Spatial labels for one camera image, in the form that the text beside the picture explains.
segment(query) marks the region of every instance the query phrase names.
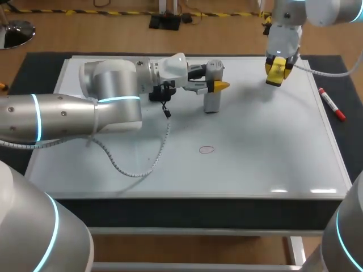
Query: drawn circle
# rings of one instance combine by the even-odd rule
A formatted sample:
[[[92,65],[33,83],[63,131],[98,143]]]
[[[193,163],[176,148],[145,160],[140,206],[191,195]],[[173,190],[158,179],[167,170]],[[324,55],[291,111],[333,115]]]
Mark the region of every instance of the drawn circle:
[[[199,149],[199,153],[201,153],[201,154],[209,154],[209,153],[212,153],[213,151],[214,151],[213,146],[202,146]]]

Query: white cable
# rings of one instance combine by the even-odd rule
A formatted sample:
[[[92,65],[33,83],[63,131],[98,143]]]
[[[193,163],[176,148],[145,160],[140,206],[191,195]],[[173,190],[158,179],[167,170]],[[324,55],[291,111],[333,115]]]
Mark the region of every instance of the white cable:
[[[353,66],[353,68],[352,68],[350,71],[348,71],[348,72],[346,72],[346,73],[341,73],[341,74],[323,73],[323,72],[319,72],[319,71],[315,71],[315,70],[307,69],[307,68],[305,68],[305,67],[298,66],[298,65],[296,65],[296,64],[294,64],[294,66],[295,66],[296,68],[299,68],[299,69],[301,69],[301,70],[303,70],[303,71],[306,71],[306,72],[308,72],[308,73],[312,73],[312,74],[314,74],[314,75],[322,75],[323,77],[330,77],[330,78],[342,78],[342,77],[346,77],[346,76],[350,75],[351,73],[355,72],[355,71],[358,69],[359,64],[361,63],[361,61],[362,61],[362,60],[363,60],[363,50],[362,50],[362,52],[361,52],[361,54],[360,54],[360,56],[359,56],[358,61],[357,61],[357,62],[356,62],[356,64]]]
[[[111,161],[113,167],[119,171],[121,174],[128,176],[128,177],[145,177],[148,176],[149,174],[152,173],[152,171],[155,169],[155,167],[157,166],[158,162],[160,161],[161,155],[163,153],[163,150],[165,148],[166,142],[168,140],[168,137],[170,135],[170,120],[168,119],[167,121],[167,127],[166,127],[166,134],[164,137],[164,141],[160,147],[159,153],[153,163],[153,165],[149,168],[149,170],[147,170],[145,173],[129,173],[123,169],[121,169],[117,163],[115,163],[115,160],[113,159],[113,156],[111,154],[111,152],[108,150],[108,148],[100,141],[97,140],[95,138],[92,138],[92,142],[96,143],[97,145],[99,145],[102,150],[106,153],[106,155],[108,156],[109,160]],[[10,143],[10,142],[6,142],[3,140],[0,140],[0,146],[5,146],[5,147],[9,147],[9,148],[15,148],[15,149],[23,149],[23,150],[34,150],[34,149],[42,149],[42,148],[47,148],[47,147],[52,147],[52,146],[56,146],[56,145],[60,145],[61,143],[65,143],[68,142],[70,140],[73,139],[77,139],[77,138],[83,138],[83,139],[89,139],[89,136],[84,136],[84,137],[72,137],[72,138],[64,138],[64,139],[59,139],[53,142],[48,142],[48,143],[41,143],[41,144],[17,144],[17,143]]]

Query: whiteboard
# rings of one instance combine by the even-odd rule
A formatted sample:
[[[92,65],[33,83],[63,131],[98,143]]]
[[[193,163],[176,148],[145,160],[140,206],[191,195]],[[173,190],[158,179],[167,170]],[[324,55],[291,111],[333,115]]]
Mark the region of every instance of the whiteboard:
[[[80,96],[80,64],[65,62],[56,92]],[[112,57],[135,59],[135,57]],[[206,63],[189,57],[189,64]],[[118,173],[102,149],[77,139],[33,152],[26,176],[55,198],[343,199],[351,186],[311,74],[294,69],[280,88],[265,84],[264,57],[221,57],[221,109],[203,112],[203,96],[178,89],[167,106],[171,134],[162,158],[143,179]],[[299,65],[309,67],[307,61]],[[141,96],[143,126],[96,138],[129,172],[145,172],[166,132],[159,103]],[[202,154],[201,147],[213,147]]]

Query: red marker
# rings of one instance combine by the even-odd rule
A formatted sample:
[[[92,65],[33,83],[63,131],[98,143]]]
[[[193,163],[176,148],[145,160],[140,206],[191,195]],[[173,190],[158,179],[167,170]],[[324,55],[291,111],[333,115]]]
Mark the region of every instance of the red marker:
[[[331,100],[331,98],[328,96],[328,94],[324,91],[323,88],[320,88],[319,89],[319,93],[323,97],[323,99],[325,100],[325,102],[329,105],[329,107],[335,112],[335,115],[337,115],[337,117],[339,118],[339,120],[341,122],[344,122],[345,119],[347,119],[347,118],[340,111],[340,109],[338,109],[338,107],[334,104],[333,100]]]

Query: blue light ring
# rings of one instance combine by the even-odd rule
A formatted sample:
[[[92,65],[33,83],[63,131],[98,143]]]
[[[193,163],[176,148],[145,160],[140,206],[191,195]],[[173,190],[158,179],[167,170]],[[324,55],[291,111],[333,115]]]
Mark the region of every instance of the blue light ring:
[[[140,97],[138,96],[118,96],[118,97],[110,97],[110,98],[105,98],[105,99],[101,99],[98,100],[99,103],[107,103],[107,102],[112,102],[115,100],[127,100],[127,99],[140,99]]]
[[[38,103],[38,99],[36,98],[36,95],[32,95],[33,99],[34,99],[34,104],[35,104],[35,111],[36,111],[36,118],[37,118],[37,138],[36,141],[39,142],[41,139],[41,118],[40,118],[40,107],[39,107],[39,103]]]
[[[39,264],[37,265],[37,267],[34,269],[33,272],[39,272],[43,268],[45,262],[47,261],[49,255],[50,255],[50,253],[52,252],[52,249],[53,249],[54,244],[56,242],[56,238],[57,238],[57,234],[58,234],[58,229],[59,229],[59,213],[58,213],[57,204],[56,204],[56,202],[48,194],[46,194],[46,195],[49,197],[49,199],[50,199],[50,201],[51,201],[51,203],[53,205],[54,215],[55,215],[55,218],[56,219],[55,219],[55,223],[54,223],[53,235],[52,235],[52,238],[51,238],[51,240],[49,242],[48,248],[45,251],[42,259],[40,260]]]
[[[361,5],[361,9],[357,15],[357,17],[351,21],[351,23],[355,22],[356,20],[358,20],[360,18],[360,16],[362,15],[362,12],[363,12],[363,0],[362,0],[362,5]]]
[[[343,248],[343,250],[345,251],[345,254],[350,259],[350,261],[355,265],[355,267],[358,268],[360,272],[363,272],[363,268],[356,262],[356,260],[354,260],[354,258],[352,257],[352,255],[348,252],[347,247],[343,243],[343,239],[341,238],[340,231],[339,231],[338,221],[339,221],[339,210],[336,213],[336,233],[338,235],[338,239],[339,239],[340,245]]]

